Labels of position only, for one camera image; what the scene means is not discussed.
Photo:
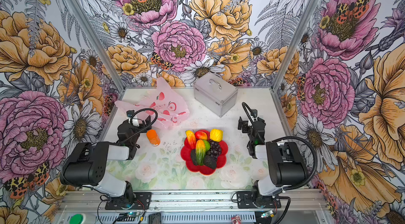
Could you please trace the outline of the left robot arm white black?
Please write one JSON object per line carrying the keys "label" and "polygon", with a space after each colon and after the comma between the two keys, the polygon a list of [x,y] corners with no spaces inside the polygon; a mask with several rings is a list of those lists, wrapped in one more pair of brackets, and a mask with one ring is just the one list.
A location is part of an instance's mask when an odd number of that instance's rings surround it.
{"label": "left robot arm white black", "polygon": [[116,142],[77,144],[62,168],[61,183],[91,188],[106,196],[113,207],[131,208],[136,202],[131,183],[110,174],[107,162],[133,160],[140,134],[150,130],[157,118],[157,111],[151,108],[129,110],[127,119],[118,126]]}

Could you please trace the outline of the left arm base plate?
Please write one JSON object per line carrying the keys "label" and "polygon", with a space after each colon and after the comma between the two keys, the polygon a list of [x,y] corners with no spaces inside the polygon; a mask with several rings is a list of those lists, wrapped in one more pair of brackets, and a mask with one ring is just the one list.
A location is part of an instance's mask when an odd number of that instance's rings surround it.
{"label": "left arm base plate", "polygon": [[113,197],[106,203],[105,210],[148,210],[151,197],[151,192],[134,192],[129,198]]}

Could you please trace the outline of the pink plastic bag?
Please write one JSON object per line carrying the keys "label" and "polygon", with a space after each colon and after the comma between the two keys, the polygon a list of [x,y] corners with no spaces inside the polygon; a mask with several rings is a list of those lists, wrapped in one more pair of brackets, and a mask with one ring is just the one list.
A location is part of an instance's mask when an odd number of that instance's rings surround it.
{"label": "pink plastic bag", "polygon": [[186,101],[177,92],[172,90],[171,86],[162,77],[157,79],[157,88],[138,103],[131,104],[117,101],[116,106],[127,114],[128,118],[141,109],[153,109],[152,111],[144,111],[135,115],[133,125],[145,122],[148,117],[153,120],[155,112],[157,112],[158,118],[154,123],[154,127],[158,129],[171,129],[188,119],[190,115]]}

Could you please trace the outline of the yellow lemon toy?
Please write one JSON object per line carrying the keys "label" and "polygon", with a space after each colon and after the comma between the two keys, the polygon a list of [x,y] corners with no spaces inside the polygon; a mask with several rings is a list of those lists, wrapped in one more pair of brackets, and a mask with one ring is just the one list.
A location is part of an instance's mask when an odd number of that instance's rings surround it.
{"label": "yellow lemon toy", "polygon": [[210,131],[210,139],[214,142],[220,142],[223,140],[223,131],[220,129],[212,129]]}

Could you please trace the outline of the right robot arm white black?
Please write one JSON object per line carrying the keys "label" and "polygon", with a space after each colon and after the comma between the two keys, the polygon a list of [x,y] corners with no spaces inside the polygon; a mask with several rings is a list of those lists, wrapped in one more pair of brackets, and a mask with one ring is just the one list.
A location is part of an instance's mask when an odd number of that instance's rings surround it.
{"label": "right robot arm white black", "polygon": [[251,192],[236,193],[239,209],[279,208],[281,203],[277,197],[288,186],[295,186],[305,181],[308,171],[295,142],[284,142],[277,139],[265,142],[266,123],[257,118],[250,122],[239,118],[238,129],[247,134],[249,155],[257,160],[263,160],[268,166],[269,174],[254,181]]}

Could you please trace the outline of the red yellow peach toy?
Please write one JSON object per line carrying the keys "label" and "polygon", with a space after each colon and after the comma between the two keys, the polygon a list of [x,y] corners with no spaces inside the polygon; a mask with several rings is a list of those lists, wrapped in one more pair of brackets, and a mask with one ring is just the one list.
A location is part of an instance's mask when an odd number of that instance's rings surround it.
{"label": "red yellow peach toy", "polygon": [[208,134],[206,131],[199,130],[199,131],[195,132],[195,138],[197,140],[208,140]]}

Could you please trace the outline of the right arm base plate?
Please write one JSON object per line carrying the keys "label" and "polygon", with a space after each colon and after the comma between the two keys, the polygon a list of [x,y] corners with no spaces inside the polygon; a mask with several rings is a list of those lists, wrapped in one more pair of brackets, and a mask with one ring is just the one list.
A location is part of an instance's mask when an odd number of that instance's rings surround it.
{"label": "right arm base plate", "polygon": [[250,191],[237,191],[234,199],[239,209],[276,209],[281,202],[271,196],[255,195]]}

